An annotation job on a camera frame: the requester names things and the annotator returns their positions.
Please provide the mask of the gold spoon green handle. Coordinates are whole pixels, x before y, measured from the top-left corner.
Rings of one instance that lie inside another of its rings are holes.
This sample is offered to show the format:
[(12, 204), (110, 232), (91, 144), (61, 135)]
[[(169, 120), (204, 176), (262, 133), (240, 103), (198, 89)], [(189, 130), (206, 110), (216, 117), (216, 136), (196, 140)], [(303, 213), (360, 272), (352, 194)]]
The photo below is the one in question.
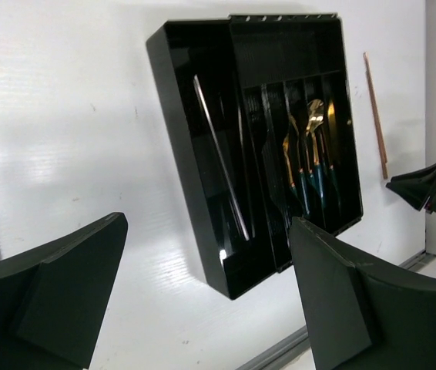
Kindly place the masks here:
[(317, 191), (320, 198), (321, 209), (326, 208), (326, 195), (323, 180), (323, 168), (317, 129), (324, 123), (324, 102), (321, 99), (313, 99), (308, 103), (308, 121), (305, 129), (305, 137), (310, 137), (312, 146), (312, 158), (309, 159), (308, 171), (310, 183)]
[(297, 159), (299, 172), (303, 173), (312, 187), (316, 186), (314, 172), (310, 164), (310, 152), (307, 138), (302, 132), (297, 134)]

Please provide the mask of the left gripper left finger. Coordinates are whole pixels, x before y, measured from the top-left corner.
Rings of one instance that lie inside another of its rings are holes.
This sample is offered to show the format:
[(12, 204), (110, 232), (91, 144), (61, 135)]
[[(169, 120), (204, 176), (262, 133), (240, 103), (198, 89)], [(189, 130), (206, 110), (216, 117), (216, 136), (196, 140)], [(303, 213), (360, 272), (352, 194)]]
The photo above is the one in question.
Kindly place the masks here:
[(87, 369), (126, 243), (125, 214), (0, 260), (0, 369)]

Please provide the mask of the gold fork green handle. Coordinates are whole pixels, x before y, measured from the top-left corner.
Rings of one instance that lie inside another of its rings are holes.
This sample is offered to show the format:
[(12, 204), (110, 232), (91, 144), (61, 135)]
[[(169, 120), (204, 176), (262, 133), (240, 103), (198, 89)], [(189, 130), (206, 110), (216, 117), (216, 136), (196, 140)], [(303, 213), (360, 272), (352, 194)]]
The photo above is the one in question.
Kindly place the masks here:
[(304, 218), (309, 219), (311, 209), (307, 194), (307, 180), (300, 158), (300, 131), (297, 121), (291, 113), (287, 114), (287, 118), (289, 126), (287, 135), (283, 139), (282, 147), (287, 167), (288, 182), (290, 191), (301, 203)]

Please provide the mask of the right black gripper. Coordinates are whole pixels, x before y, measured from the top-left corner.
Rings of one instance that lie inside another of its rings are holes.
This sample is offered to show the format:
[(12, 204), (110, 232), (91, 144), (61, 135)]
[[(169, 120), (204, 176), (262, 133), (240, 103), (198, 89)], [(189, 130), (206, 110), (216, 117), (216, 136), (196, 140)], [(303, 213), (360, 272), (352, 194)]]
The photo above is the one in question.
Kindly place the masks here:
[(386, 188), (415, 210), (436, 213), (436, 163), (423, 170), (392, 177)]

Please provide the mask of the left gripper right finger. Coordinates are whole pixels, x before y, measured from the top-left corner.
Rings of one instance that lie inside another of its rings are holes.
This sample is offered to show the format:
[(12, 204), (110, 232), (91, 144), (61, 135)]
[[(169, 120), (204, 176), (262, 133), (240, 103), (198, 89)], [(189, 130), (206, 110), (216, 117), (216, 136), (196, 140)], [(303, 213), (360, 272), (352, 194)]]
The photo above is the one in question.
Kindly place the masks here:
[(290, 251), (318, 369), (436, 369), (436, 278), (296, 217)]

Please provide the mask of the gold knife green handle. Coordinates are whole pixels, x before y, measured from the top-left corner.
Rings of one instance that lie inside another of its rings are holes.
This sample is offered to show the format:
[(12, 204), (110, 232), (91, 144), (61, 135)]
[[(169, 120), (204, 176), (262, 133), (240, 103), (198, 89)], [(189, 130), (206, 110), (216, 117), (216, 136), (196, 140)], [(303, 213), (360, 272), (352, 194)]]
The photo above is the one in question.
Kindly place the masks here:
[(324, 97), (324, 120), (320, 125), (320, 135), (321, 139), (321, 148), (323, 151), (323, 157), (325, 159), (325, 163), (327, 166), (327, 175), (330, 178), (332, 186), (334, 188), (334, 192), (336, 194), (337, 206), (338, 209), (341, 210), (341, 195), (340, 195), (340, 186), (337, 179), (337, 172), (335, 169), (335, 157), (334, 154), (336, 150), (334, 149), (334, 141), (331, 136), (331, 127), (334, 127), (334, 132), (337, 132), (336, 129), (336, 120), (335, 120), (335, 110), (334, 110), (334, 102), (329, 95)]

